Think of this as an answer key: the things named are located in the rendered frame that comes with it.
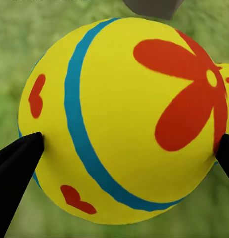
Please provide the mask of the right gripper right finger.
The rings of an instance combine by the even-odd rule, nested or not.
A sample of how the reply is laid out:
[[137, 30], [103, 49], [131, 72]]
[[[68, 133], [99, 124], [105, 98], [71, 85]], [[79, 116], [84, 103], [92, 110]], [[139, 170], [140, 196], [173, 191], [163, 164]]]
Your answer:
[[229, 178], [229, 135], [222, 135], [220, 146], [218, 148], [216, 159]]

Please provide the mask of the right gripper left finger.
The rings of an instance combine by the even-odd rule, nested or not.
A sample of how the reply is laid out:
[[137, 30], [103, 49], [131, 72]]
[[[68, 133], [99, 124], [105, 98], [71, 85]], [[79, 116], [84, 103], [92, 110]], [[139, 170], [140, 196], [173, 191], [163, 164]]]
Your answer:
[[0, 238], [4, 238], [43, 151], [40, 132], [0, 150]]

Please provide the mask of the easter egg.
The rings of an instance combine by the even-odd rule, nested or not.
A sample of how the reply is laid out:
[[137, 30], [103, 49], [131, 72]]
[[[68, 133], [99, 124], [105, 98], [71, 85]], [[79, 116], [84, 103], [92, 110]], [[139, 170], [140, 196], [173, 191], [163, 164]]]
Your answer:
[[[224, 81], [226, 93], [228, 97], [228, 123], [227, 123], [227, 129], [225, 134], [229, 135], [229, 63], [216, 63], [216, 66]], [[217, 159], [215, 160], [213, 165], [220, 165]]]
[[19, 138], [40, 132], [37, 185], [87, 221], [140, 222], [180, 203], [216, 160], [228, 123], [222, 76], [168, 25], [109, 18], [57, 41], [21, 93]]

